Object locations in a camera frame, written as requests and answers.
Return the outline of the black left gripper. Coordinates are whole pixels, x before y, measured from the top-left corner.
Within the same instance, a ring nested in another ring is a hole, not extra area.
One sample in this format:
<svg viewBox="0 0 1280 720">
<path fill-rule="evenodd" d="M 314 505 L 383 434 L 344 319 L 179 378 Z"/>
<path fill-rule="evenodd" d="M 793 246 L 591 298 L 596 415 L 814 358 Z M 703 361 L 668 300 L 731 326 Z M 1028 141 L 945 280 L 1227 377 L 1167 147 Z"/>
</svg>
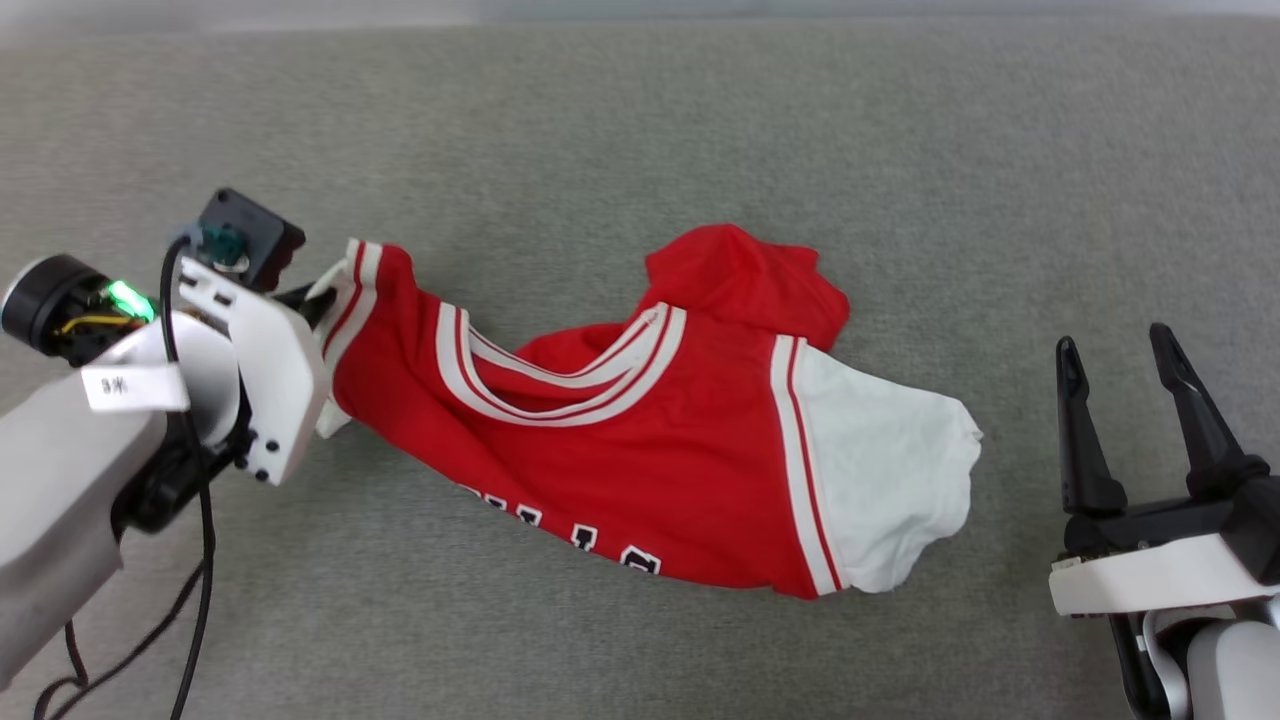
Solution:
<svg viewBox="0 0 1280 720">
<path fill-rule="evenodd" d="M 338 291 L 310 283 L 275 293 L 270 310 L 317 329 Z M 154 322 L 157 309 L 124 281 L 114 281 L 72 255 L 32 263 L 0 300 L 0 328 L 35 351 L 83 366 Z"/>
</svg>

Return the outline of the white paper label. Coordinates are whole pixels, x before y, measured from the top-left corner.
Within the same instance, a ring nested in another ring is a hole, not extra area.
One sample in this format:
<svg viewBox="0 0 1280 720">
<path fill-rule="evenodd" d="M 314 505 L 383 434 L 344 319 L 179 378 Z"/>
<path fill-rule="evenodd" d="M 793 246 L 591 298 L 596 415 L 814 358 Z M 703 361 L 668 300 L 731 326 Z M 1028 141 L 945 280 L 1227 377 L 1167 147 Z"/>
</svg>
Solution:
<svg viewBox="0 0 1280 720">
<path fill-rule="evenodd" d="M 79 369 L 88 406 L 95 413 L 191 410 L 189 392 L 177 363 L 101 365 Z"/>
</svg>

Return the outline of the red white basketball jersey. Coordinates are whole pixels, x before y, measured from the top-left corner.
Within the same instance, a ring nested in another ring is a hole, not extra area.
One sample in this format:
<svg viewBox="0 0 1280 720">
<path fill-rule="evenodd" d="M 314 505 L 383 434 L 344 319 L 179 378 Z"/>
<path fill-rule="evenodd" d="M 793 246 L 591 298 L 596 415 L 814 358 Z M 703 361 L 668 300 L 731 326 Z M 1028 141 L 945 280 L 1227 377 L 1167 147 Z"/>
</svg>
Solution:
<svg viewBox="0 0 1280 720">
<path fill-rule="evenodd" d="M 576 548 L 682 582 L 813 600 L 892 591 L 970 509 L 964 404 L 832 356 L 851 307 L 804 246 L 701 225 L 652 252 L 626 322 L 509 351 L 419 287 L 401 247 L 351 240 L 308 290 L 358 421 Z"/>
</svg>

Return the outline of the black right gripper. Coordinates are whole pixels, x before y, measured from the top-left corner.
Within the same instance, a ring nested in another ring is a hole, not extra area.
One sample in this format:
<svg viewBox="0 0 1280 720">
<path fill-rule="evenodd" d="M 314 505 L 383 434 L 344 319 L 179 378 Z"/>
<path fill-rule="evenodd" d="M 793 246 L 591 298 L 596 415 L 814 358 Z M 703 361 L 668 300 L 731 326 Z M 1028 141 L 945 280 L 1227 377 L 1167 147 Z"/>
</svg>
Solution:
<svg viewBox="0 0 1280 720">
<path fill-rule="evenodd" d="M 1064 555 L 1100 559 L 1217 533 L 1256 580 L 1280 584 L 1280 477 L 1240 447 L 1172 329 L 1153 323 L 1149 342 L 1178 411 L 1189 497 L 1128 505 L 1088 409 L 1080 354 L 1064 336 L 1056 345 L 1060 477 L 1069 515 Z"/>
</svg>

